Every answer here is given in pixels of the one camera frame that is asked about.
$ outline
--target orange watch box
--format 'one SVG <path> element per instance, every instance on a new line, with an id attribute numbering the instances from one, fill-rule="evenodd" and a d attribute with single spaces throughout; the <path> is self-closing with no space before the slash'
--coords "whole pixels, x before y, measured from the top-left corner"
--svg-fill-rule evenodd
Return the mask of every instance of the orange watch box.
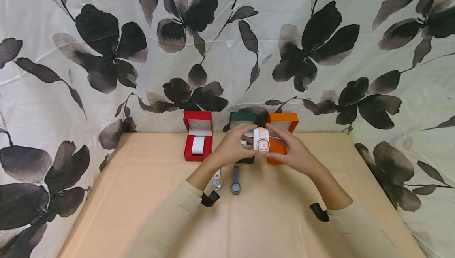
<path id="1" fill-rule="evenodd" d="M 273 126 L 279 126 L 281 128 L 287 129 L 290 132 L 293 132 L 297 124 L 299 123 L 299 118 L 295 113 L 270 113 L 267 118 L 267 123 L 273 124 Z M 287 154 L 288 149 L 278 142 L 275 142 L 273 138 L 269 139 L 270 143 L 270 153 L 281 153 Z M 276 159 L 267 157 L 267 162 L 269 164 L 282 164 Z"/>

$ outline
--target hand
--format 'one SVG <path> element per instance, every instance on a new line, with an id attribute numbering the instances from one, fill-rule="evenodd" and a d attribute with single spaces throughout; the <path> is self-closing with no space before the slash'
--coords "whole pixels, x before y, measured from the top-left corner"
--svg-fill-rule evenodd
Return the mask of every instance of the hand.
<path id="1" fill-rule="evenodd" d="M 278 136 L 281 139 L 272 138 L 273 141 L 285 145 L 288 148 L 286 155 L 279 153 L 267 153 L 266 156 L 276 159 L 297 172 L 309 177 L 317 175 L 325 167 L 306 148 L 299 138 L 291 134 L 289 130 L 282 129 L 272 124 L 266 124 L 269 129 L 269 136 Z"/>
<path id="2" fill-rule="evenodd" d="M 253 139 L 243 134 L 257 127 L 256 124 L 239 124 L 234 129 L 229 130 L 218 147 L 207 157 L 207 160 L 212 161 L 221 168 L 240 159 L 257 155 L 258 151 L 253 150 L 252 145 L 242 145 L 240 143 L 243 140 L 252 144 Z"/>

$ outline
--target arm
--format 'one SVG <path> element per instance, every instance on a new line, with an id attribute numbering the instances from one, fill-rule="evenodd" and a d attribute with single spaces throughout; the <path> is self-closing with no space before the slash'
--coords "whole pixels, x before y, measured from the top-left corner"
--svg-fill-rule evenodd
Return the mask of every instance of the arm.
<path id="1" fill-rule="evenodd" d="M 346 238 L 358 257 L 403 257 L 381 231 L 374 218 L 353 201 L 300 139 L 288 130 L 271 124 L 267 124 L 267 128 L 282 138 L 282 144 L 289 150 L 286 155 L 269 153 L 267 156 L 307 175 L 313 181 L 327 207 L 330 222 L 335 230 Z"/>
<path id="2" fill-rule="evenodd" d="M 196 170 L 183 181 L 144 223 L 128 258 L 164 258 L 172 243 L 201 203 L 203 190 L 222 166 L 242 158 L 252 157 L 257 151 L 240 144 L 243 133 L 255 129 L 254 124 L 240 124 L 224 136 L 218 147 Z"/>

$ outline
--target beige sleeve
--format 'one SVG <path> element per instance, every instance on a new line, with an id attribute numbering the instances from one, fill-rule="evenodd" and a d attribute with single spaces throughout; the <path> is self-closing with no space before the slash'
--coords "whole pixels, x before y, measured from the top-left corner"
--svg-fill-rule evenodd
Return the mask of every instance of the beige sleeve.
<path id="1" fill-rule="evenodd" d="M 327 210 L 330 222 L 346 237 L 359 258 L 403 258 L 397 248 L 361 205 L 353 202 L 342 210 Z"/>
<path id="2" fill-rule="evenodd" d="M 175 238 L 194 216 L 203 192 L 183 181 L 147 219 L 128 258 L 164 258 Z"/>

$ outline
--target floral backdrop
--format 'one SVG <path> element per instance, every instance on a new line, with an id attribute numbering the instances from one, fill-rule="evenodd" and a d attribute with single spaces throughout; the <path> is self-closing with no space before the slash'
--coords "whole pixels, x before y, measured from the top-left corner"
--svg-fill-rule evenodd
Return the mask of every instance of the floral backdrop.
<path id="1" fill-rule="evenodd" d="M 350 134 L 452 257 L 454 0 L 1 0 L 0 257 L 56 257 L 123 132 L 183 111 Z"/>

